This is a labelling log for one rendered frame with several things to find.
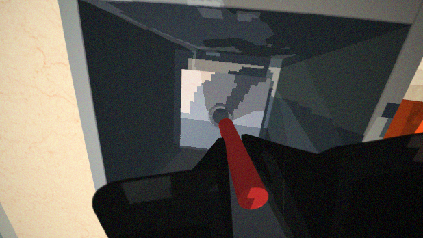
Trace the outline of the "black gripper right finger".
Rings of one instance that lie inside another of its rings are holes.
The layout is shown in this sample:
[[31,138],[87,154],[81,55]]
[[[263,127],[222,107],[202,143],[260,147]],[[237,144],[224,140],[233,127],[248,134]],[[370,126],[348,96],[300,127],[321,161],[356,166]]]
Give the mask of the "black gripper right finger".
[[320,153],[249,134],[241,138],[286,238],[342,238],[357,180],[423,168],[423,132]]

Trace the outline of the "red peg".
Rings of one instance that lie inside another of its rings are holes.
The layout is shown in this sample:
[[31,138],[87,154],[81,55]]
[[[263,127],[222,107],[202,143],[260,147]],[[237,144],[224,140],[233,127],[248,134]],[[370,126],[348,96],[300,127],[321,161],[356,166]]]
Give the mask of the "red peg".
[[227,161],[239,205],[244,209],[257,209],[268,200],[268,193],[232,122],[224,118],[219,122]]

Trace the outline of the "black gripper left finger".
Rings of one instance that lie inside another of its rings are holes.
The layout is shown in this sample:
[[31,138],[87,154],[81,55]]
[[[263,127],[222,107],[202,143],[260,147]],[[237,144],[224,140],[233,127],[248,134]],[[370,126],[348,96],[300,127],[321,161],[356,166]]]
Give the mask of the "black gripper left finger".
[[92,208],[107,238],[195,224],[208,225],[212,238],[233,238],[223,137],[191,170],[103,185],[92,197]]

